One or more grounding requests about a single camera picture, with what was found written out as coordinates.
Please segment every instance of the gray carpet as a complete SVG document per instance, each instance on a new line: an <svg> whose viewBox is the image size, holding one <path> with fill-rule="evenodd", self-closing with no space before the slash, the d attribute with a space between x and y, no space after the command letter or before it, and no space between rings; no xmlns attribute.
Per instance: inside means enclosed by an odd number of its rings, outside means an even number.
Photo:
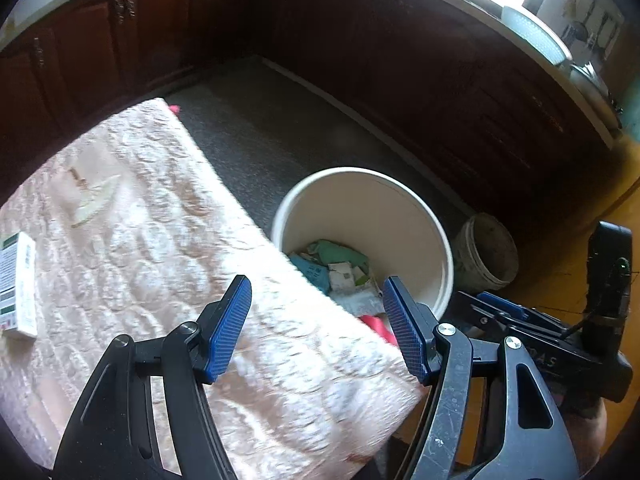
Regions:
<svg viewBox="0 0 640 480"><path fill-rule="evenodd" d="M286 193L325 168L379 171L413 189L447 235L465 216L423 176L359 124L259 59L219 67L203 83L165 96L216 173L269 235Z"/></svg>

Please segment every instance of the cabinet handle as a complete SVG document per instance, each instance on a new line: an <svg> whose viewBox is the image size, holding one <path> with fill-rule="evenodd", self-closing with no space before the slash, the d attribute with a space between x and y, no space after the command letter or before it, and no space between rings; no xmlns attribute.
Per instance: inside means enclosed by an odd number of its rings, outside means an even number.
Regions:
<svg viewBox="0 0 640 480"><path fill-rule="evenodd" d="M118 23L122 25L122 23L124 23L124 2L122 0L115 0L115 5Z"/></svg>
<svg viewBox="0 0 640 480"><path fill-rule="evenodd" d="M33 50L38 60L38 66L44 68L44 50L40 46L40 38L33 38Z"/></svg>
<svg viewBox="0 0 640 480"><path fill-rule="evenodd" d="M124 0L124 3L127 7L127 12L129 13L129 17L130 18L135 18L136 17L136 4L133 2L133 0Z"/></svg>

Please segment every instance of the white bucket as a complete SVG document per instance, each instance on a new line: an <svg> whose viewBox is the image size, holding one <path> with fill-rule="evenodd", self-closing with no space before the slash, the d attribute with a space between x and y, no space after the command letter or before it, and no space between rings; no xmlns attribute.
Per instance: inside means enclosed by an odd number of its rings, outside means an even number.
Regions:
<svg viewBox="0 0 640 480"><path fill-rule="evenodd" d="M453 288L442 226L407 186L375 171L332 168L296 184L280 204L271 241L283 253L324 238L369 257L378 285L397 275L438 319Z"/></svg>
<svg viewBox="0 0 640 480"><path fill-rule="evenodd" d="M518 273L516 244L496 218L486 213L472 216L453 241L456 288L469 294L499 290Z"/></svg>

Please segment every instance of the kitchen cabinet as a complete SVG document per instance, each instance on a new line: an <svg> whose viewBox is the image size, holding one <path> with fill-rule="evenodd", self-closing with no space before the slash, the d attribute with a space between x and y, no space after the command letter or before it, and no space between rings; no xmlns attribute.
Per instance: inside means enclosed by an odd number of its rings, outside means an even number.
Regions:
<svg viewBox="0 0 640 480"><path fill-rule="evenodd" d="M124 0L129 69L148 92L194 66L193 0Z"/></svg>
<svg viewBox="0 0 640 480"><path fill-rule="evenodd" d="M54 51L61 87L76 121L89 126L130 99L122 11L116 0L91 0L49 25L43 48Z"/></svg>
<svg viewBox="0 0 640 480"><path fill-rule="evenodd" d="M461 0L256 0L255 51L508 221L603 137L511 32Z"/></svg>
<svg viewBox="0 0 640 480"><path fill-rule="evenodd" d="M0 203L44 162L41 157L33 160L34 147L48 147L60 134L42 87L43 63L39 41L0 57Z"/></svg>
<svg viewBox="0 0 640 480"><path fill-rule="evenodd" d="M204 0L205 48L219 58L245 52L252 30L253 0Z"/></svg>

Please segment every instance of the pink object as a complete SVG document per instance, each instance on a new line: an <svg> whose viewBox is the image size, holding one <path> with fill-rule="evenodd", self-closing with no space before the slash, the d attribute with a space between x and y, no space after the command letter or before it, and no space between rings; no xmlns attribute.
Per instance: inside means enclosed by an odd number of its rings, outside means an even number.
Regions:
<svg viewBox="0 0 640 480"><path fill-rule="evenodd" d="M358 318L361 322L367 325L370 329L373 330L376 334L378 334L382 339L384 339L387 343L391 343L393 346L398 346L398 341L396 341L396 336L394 336L385 326L385 323L376 316L369 316L368 314L365 316L360 316Z"/></svg>

